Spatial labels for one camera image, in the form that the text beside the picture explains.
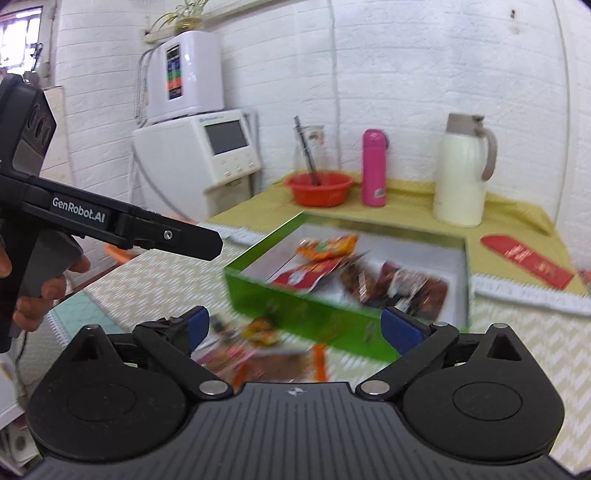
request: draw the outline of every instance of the red bowl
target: red bowl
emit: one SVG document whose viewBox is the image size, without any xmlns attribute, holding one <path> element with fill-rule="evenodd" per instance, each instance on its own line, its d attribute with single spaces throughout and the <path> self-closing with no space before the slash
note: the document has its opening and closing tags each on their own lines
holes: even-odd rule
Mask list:
<svg viewBox="0 0 591 480">
<path fill-rule="evenodd" d="M 312 185 L 309 173 L 293 175 L 285 181 L 285 185 L 291 188 L 294 200 L 304 207 L 336 207 L 343 203 L 353 179 L 344 173 L 335 171 L 318 174 L 321 185 Z"/>
</svg>

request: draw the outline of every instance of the green box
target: green box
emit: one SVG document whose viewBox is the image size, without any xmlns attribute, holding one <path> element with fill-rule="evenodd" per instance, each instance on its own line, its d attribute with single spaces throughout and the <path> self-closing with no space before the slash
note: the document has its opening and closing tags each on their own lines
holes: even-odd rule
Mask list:
<svg viewBox="0 0 591 480">
<path fill-rule="evenodd" d="M 439 320 L 464 330 L 469 317 L 467 243 L 461 237 L 381 223 L 301 213 L 248 249 L 224 269 L 235 310 L 249 317 L 271 315 L 280 329 L 350 353 L 391 362 L 398 353 L 382 338 L 381 311 L 304 294 L 268 283 L 297 261 L 295 248 L 306 237 L 358 233 L 356 252 L 369 251 L 410 270 L 438 275 L 449 290 Z"/>
</svg>

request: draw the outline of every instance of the jug handle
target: jug handle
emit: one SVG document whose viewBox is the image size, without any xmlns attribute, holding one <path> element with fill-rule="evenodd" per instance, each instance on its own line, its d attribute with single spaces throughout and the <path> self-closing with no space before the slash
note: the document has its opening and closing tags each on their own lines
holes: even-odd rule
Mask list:
<svg viewBox="0 0 591 480">
<path fill-rule="evenodd" d="M 498 149 L 498 143 L 496 141 L 495 134 L 489 128 L 476 127 L 474 129 L 474 132 L 479 137 L 486 137 L 486 141 L 488 143 L 488 155 L 486 157 L 486 166 L 484 167 L 484 171 L 482 172 L 482 181 L 487 181 L 491 179 L 492 174 L 495 171 L 496 152 Z"/>
</svg>

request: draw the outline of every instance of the pink water bottle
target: pink water bottle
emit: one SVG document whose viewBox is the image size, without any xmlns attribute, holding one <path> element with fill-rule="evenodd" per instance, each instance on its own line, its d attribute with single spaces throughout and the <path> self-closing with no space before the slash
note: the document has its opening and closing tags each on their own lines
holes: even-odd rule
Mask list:
<svg viewBox="0 0 591 480">
<path fill-rule="evenodd" d="M 361 200 L 370 207 L 386 205 L 386 150 L 388 137 L 381 130 L 363 134 L 363 180 Z"/>
</svg>

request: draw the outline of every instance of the white thermos jug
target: white thermos jug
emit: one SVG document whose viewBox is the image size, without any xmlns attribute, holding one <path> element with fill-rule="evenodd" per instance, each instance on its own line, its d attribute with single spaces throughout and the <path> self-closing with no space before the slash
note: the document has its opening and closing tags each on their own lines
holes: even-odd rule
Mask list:
<svg viewBox="0 0 591 480">
<path fill-rule="evenodd" d="M 433 213 L 444 223 L 478 226 L 484 214 L 486 181 L 495 171 L 495 134 L 483 115 L 450 113 L 437 164 Z"/>
</svg>

